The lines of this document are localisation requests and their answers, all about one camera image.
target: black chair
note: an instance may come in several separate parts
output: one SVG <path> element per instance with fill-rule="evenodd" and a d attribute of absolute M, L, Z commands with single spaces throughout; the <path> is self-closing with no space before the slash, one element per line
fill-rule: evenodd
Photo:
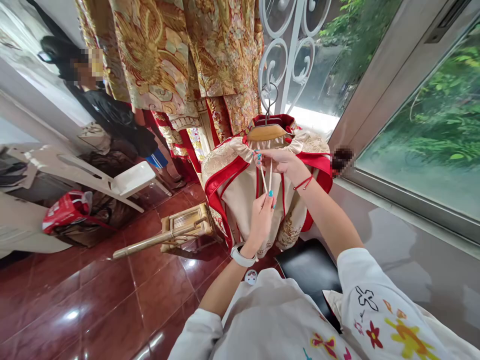
<path fill-rule="evenodd" d="M 310 295 L 322 314 L 341 334 L 340 323 L 324 298 L 322 290 L 341 293 L 339 273 L 329 253 L 318 239 L 298 240 L 294 247 L 275 256 L 286 278 L 294 279 Z"/>

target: red string bracelet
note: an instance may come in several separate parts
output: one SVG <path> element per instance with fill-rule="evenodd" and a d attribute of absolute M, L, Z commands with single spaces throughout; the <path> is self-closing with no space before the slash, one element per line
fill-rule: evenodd
<path fill-rule="evenodd" d="M 307 188 L 307 186 L 310 184 L 310 182 L 312 181 L 313 178 L 314 178 L 313 175 L 310 176 L 310 177 L 308 177 L 308 178 L 306 178 L 306 179 L 303 180 L 301 183 L 299 183 L 297 186 L 295 186 L 295 187 L 293 188 L 293 190 L 297 190 L 299 187 L 301 187 L 303 184 L 306 183 L 306 185 L 303 187 L 303 190 L 305 190 L 305 189 Z"/>

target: person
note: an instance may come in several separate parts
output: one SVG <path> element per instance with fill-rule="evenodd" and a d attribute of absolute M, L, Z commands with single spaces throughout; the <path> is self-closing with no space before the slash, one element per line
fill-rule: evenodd
<path fill-rule="evenodd" d="M 281 278 L 275 269 L 262 270 L 253 285 L 242 281 L 244 260 L 256 257 L 271 231 L 276 199 L 269 193 L 253 202 L 241 258 L 233 256 L 208 288 L 169 359 L 455 359 L 415 304 L 385 275 L 345 212 L 307 167 L 281 149 L 254 154 L 259 168 L 270 169 L 272 163 L 273 171 L 295 186 L 303 183 L 297 191 L 337 264 L 343 335 L 295 280 Z"/>
<path fill-rule="evenodd" d="M 93 64 L 86 50 L 78 49 L 54 36 L 45 36 L 40 43 L 43 51 L 52 58 L 51 62 L 57 65 L 60 78 L 83 90 L 83 98 L 101 117 L 100 126 L 110 135 L 129 142 L 140 157 L 157 169 L 160 177 L 171 189 L 179 189 L 187 184 L 181 177 L 173 178 L 169 173 L 168 161 L 160 151 L 155 135 L 146 128 L 142 110 L 115 100 L 99 89 L 98 83 L 102 81 L 102 77 L 94 75 Z"/>

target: white smartwatch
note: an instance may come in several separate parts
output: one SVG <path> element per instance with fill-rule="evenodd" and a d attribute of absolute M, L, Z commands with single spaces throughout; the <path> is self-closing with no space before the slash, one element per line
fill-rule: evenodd
<path fill-rule="evenodd" d="M 238 265 L 244 268 L 249 268 L 257 261 L 257 254 L 255 254 L 255 257 L 253 259 L 248 259 L 242 256 L 239 250 L 243 245 L 245 245 L 245 242 L 239 242 L 238 244 L 234 245 L 231 249 L 230 255 Z"/>

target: white plastic chair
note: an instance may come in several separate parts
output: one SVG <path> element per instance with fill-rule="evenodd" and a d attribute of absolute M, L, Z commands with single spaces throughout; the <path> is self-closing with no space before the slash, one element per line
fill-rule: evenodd
<path fill-rule="evenodd" d="M 64 154 L 51 145 L 26 152 L 25 157 L 41 172 L 100 191 L 141 213 L 144 210 L 127 198 L 148 185 L 155 184 L 169 197 L 172 196 L 172 193 L 155 178 L 155 172 L 146 161 L 142 161 L 112 178 L 78 157 Z"/>

